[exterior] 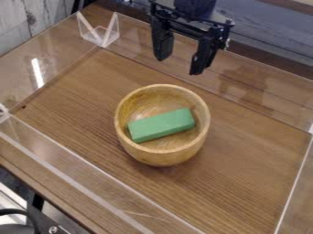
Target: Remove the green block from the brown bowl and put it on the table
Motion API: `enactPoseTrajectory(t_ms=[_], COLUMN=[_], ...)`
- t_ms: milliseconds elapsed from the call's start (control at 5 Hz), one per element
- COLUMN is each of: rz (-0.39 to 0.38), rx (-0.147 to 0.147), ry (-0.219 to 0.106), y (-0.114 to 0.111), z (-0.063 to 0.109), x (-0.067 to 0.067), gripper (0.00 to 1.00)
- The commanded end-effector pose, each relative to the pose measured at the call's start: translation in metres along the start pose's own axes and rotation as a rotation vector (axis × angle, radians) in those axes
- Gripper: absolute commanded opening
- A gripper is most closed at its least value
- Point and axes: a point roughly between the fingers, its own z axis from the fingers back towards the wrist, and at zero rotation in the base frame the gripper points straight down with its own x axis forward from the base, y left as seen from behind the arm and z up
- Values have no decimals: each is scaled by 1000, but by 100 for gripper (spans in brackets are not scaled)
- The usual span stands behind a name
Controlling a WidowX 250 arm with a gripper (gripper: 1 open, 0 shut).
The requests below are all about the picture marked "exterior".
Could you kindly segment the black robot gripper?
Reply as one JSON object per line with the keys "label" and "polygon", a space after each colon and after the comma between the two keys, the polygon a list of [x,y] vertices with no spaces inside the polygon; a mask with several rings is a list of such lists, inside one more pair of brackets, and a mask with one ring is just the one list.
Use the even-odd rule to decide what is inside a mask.
{"label": "black robot gripper", "polygon": [[218,49],[224,49],[235,22],[215,9],[218,0],[149,0],[151,42],[153,57],[163,61],[172,53],[173,33],[199,37],[192,55],[191,75],[199,75],[211,65]]}

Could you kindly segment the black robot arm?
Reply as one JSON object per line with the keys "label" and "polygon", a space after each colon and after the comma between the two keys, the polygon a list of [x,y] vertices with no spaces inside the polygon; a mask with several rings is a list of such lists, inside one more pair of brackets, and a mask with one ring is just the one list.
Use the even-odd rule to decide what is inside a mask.
{"label": "black robot arm", "polygon": [[216,0],[149,0],[149,27],[153,57],[163,61],[173,50],[173,34],[197,41],[189,74],[209,67],[218,50],[228,47],[231,18],[215,10]]}

